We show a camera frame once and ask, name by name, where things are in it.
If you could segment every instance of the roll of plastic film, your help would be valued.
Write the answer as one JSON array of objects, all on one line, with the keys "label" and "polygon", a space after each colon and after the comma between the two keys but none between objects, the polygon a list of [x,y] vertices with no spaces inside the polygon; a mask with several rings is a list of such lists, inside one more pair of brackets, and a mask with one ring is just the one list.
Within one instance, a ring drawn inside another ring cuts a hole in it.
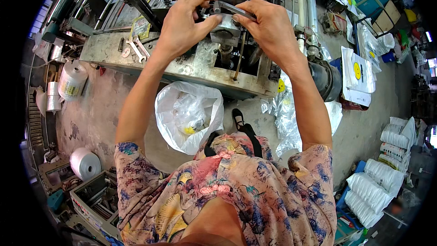
[{"label": "roll of plastic film", "polygon": [[79,98],[88,78],[88,71],[78,60],[73,63],[65,63],[61,79],[59,80],[59,95],[67,101],[75,101]]},{"label": "roll of plastic film", "polygon": [[59,95],[50,95],[47,96],[47,109],[46,111],[59,111],[62,109],[61,103],[59,102],[59,99],[61,96]]},{"label": "roll of plastic film", "polygon": [[70,167],[78,178],[87,181],[100,173],[99,158],[84,147],[76,149],[70,156]]},{"label": "roll of plastic film", "polygon": [[47,85],[47,96],[59,96],[59,92],[58,92],[58,82],[48,82]]}]

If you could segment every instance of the black shoe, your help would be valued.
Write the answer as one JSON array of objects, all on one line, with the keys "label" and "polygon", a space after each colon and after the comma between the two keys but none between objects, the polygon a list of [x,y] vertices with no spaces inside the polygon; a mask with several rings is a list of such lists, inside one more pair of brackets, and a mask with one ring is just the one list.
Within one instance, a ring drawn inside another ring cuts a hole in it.
[{"label": "black shoe", "polygon": [[[235,117],[240,116],[241,117],[241,121],[237,122],[237,120],[235,119]],[[235,126],[237,127],[238,130],[238,126],[242,127],[244,125],[244,117],[243,117],[243,113],[241,113],[241,111],[237,108],[234,108],[232,110],[232,118],[234,118],[234,122],[235,122]]]}]

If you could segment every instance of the foot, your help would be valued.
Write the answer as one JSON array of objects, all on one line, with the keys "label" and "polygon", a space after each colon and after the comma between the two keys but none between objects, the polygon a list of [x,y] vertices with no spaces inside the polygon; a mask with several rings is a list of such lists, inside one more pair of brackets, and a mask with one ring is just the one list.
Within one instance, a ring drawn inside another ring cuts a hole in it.
[{"label": "foot", "polygon": [[244,125],[243,113],[241,113],[237,108],[234,108],[232,110],[232,117],[234,118],[237,130],[239,130],[240,127]]}]

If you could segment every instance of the left hand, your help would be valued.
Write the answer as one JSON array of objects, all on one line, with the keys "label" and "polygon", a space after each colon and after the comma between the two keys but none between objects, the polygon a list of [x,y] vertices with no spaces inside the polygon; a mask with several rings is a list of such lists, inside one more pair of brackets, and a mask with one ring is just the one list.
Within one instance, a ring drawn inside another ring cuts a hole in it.
[{"label": "left hand", "polygon": [[178,0],[164,19],[154,53],[159,52],[172,61],[205,38],[221,22],[221,15],[211,15],[203,22],[194,23],[198,19],[196,7],[208,8],[209,1]]}]

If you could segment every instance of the hand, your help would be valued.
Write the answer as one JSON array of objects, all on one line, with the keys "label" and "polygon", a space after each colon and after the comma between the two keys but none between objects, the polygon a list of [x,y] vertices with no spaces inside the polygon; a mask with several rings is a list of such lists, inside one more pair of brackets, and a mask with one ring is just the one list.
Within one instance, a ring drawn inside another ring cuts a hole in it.
[{"label": "hand", "polygon": [[161,53],[169,61],[187,52],[221,22],[221,15],[198,19],[196,7],[209,7],[210,0],[178,0],[164,19],[161,35],[154,53]]},{"label": "hand", "polygon": [[308,66],[284,7],[264,0],[249,0],[236,7],[257,16],[258,23],[238,14],[232,18],[248,29],[261,49],[282,70],[290,71],[295,65]]}]

